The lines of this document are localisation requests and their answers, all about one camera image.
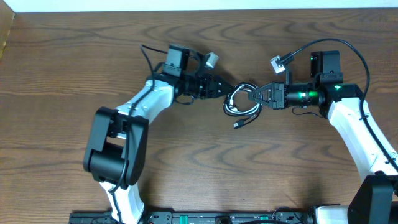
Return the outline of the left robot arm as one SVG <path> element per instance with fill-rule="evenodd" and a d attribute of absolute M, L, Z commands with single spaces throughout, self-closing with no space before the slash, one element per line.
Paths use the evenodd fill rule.
<path fill-rule="evenodd" d="M 144 213 L 138 180 L 151 122 L 182 95 L 192 100 L 219 98 L 233 88 L 209 73 L 219 59 L 213 52 L 201 54 L 171 44 L 165 55 L 165 61 L 148 64 L 149 76 L 139 93 L 114 109 L 101 107 L 94 115 L 83 168 L 105 190 L 115 223 L 139 223 Z"/>

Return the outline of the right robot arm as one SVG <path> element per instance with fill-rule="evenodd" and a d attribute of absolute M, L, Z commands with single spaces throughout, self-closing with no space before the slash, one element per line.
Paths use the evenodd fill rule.
<path fill-rule="evenodd" d="M 320 116 L 338 131 L 353 158 L 362 184 L 349 205 L 318 205 L 302 223 L 397 223 L 397 153 L 373 119 L 359 86 L 344 83 L 339 51 L 311 54 L 312 81 L 293 83 L 285 65 L 285 82 L 271 82 L 252 91 L 251 101 L 274 110 L 318 106 Z"/>

